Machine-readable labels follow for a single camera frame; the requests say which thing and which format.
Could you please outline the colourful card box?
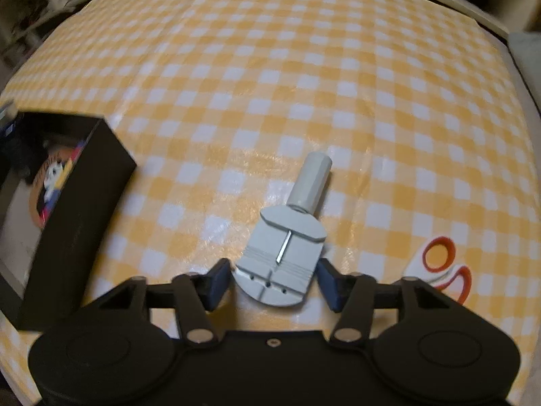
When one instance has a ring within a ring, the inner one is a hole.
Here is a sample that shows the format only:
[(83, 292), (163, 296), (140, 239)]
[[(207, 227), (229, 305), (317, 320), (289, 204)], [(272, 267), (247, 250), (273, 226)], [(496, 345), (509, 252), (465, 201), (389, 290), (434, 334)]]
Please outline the colourful card box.
[(67, 181), (76, 161), (79, 159), (85, 146), (80, 141), (73, 149), (59, 150), (52, 155), (43, 179), (43, 206), (40, 217), (43, 222), (49, 219), (50, 214), (61, 195), (62, 188)]

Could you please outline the yellow checkered cloth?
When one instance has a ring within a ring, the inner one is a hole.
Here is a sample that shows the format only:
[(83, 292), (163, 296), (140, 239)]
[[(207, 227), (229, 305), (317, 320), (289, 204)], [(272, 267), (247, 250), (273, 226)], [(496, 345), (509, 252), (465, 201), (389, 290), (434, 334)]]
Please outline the yellow checkered cloth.
[(426, 0), (93, 0), (10, 79), (21, 109), (105, 117), (138, 164), (94, 299), (239, 257), (304, 157), (333, 162), (326, 257), (399, 279), (447, 235), (466, 304), (516, 341), (540, 326), (540, 185), (526, 108), (471, 18)]

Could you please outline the orange handled scissors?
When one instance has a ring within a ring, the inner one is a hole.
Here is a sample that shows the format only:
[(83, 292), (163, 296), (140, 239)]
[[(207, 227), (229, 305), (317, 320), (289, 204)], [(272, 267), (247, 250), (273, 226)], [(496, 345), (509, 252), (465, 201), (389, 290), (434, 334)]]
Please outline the orange handled scissors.
[(402, 272), (403, 278), (421, 279), (439, 291), (455, 291), (457, 303), (463, 305), (472, 286), (470, 268), (457, 262), (457, 247), (447, 235), (425, 240)]

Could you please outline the grey watch link tool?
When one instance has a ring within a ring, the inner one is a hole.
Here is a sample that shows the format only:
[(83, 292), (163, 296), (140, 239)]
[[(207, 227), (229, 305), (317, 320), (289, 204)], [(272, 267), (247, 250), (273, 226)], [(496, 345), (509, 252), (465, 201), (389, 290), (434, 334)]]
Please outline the grey watch link tool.
[(255, 301), (272, 307), (304, 301), (326, 241), (315, 212), (331, 167), (326, 154), (309, 153), (287, 202), (260, 210), (233, 270), (237, 286)]

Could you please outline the panda cork coaster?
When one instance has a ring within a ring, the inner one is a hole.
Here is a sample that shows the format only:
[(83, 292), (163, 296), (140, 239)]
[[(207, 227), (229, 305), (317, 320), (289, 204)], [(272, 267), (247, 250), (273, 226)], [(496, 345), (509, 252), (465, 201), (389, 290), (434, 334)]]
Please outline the panda cork coaster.
[(59, 149), (49, 154), (32, 183), (29, 210), (34, 224), (43, 229), (58, 201), (73, 168), (72, 150)]

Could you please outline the black box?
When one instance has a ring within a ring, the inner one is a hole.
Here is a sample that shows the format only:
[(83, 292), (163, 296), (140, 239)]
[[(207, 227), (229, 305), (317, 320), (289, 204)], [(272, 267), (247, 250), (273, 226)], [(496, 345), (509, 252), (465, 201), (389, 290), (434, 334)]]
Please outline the black box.
[[(85, 142), (43, 229), (32, 183), (49, 154)], [(81, 306), (116, 205), (137, 167), (104, 118), (18, 112), (1, 126), (1, 312), (42, 332)]]

